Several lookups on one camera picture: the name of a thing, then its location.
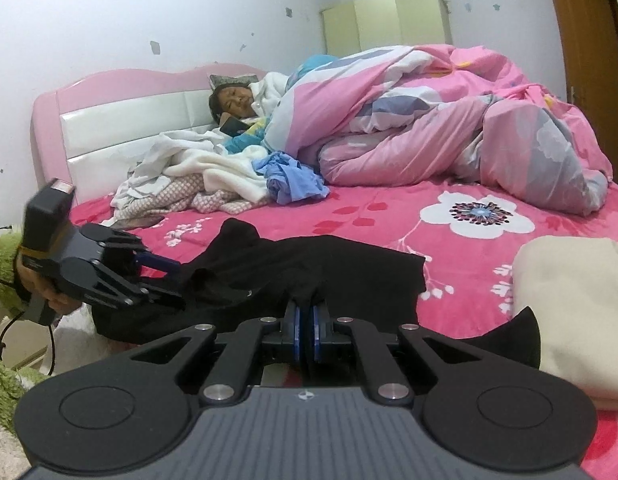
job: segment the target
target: cream wardrobe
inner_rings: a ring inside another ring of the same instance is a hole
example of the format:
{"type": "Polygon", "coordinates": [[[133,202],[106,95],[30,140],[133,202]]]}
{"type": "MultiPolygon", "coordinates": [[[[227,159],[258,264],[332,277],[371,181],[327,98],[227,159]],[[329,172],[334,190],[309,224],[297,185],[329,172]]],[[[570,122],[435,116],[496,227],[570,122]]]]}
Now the cream wardrobe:
{"type": "Polygon", "coordinates": [[[452,43],[445,0],[355,0],[323,10],[327,53],[377,46],[452,43]]]}

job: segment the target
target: bed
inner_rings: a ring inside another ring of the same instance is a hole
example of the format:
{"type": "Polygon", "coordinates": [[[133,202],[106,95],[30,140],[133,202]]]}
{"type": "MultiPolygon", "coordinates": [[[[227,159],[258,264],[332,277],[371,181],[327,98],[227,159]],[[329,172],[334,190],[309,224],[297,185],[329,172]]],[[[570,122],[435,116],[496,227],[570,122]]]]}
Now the bed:
{"type": "MultiPolygon", "coordinates": [[[[110,195],[156,134],[204,131],[212,122],[207,105],[211,73],[262,75],[231,64],[178,74],[116,70],[36,100],[33,126],[44,176],[77,186],[74,222],[110,217],[110,195]]],[[[173,213],[136,233],[155,253],[186,262],[205,250],[227,217],[221,212],[173,213]]],[[[618,186],[612,184],[606,205],[587,219],[443,179],[395,188],[332,187],[321,202],[267,205],[239,217],[266,238],[334,234],[424,256],[427,290],[417,304],[419,322],[461,338],[487,332],[511,317],[512,262],[527,241],[542,235],[618,241],[618,186]],[[488,221],[476,222],[477,212],[487,213],[488,221]]],[[[618,480],[618,412],[599,412],[598,431],[582,465],[598,480],[618,480]]]]}

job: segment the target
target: black hair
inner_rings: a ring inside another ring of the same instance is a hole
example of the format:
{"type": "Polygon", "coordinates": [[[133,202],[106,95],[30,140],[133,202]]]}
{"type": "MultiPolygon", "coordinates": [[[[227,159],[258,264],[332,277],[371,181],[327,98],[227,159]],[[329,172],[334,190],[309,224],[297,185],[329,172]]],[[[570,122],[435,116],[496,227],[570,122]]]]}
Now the black hair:
{"type": "Polygon", "coordinates": [[[223,108],[220,106],[220,99],[218,99],[218,95],[225,88],[231,88],[234,86],[249,88],[249,85],[246,83],[225,83],[224,85],[218,85],[215,87],[212,94],[209,95],[209,109],[211,110],[211,115],[216,123],[220,122],[220,116],[224,113],[223,108]]]}

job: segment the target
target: green plush toy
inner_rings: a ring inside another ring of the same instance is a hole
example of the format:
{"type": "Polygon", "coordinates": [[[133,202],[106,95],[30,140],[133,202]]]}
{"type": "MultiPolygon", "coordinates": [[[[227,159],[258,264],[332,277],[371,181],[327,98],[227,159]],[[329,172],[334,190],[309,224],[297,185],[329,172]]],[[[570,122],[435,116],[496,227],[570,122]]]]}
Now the green plush toy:
{"type": "Polygon", "coordinates": [[[31,368],[10,370],[0,361],[0,425],[13,433],[13,413],[25,392],[46,376],[31,368]]]}

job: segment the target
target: floral bedsheet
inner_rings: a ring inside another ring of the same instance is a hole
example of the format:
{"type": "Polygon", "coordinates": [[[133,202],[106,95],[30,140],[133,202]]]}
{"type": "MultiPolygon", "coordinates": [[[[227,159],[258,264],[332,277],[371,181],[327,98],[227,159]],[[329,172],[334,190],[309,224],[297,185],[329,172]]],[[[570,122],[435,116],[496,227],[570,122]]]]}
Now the floral bedsheet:
{"type": "MultiPolygon", "coordinates": [[[[74,222],[110,216],[105,197],[77,206],[74,222]]],[[[185,211],[137,233],[157,254],[182,262],[204,251],[228,218],[185,211]]],[[[547,212],[503,192],[449,181],[383,188],[332,188],[326,200],[268,205],[240,215],[263,237],[333,234],[421,254],[427,290],[419,322],[454,338],[475,336],[511,316],[512,262],[519,247],[543,235],[618,241],[618,186],[587,219],[547,212]]],[[[596,480],[618,480],[618,413],[599,412],[598,431],[583,463],[596,480]]]]}

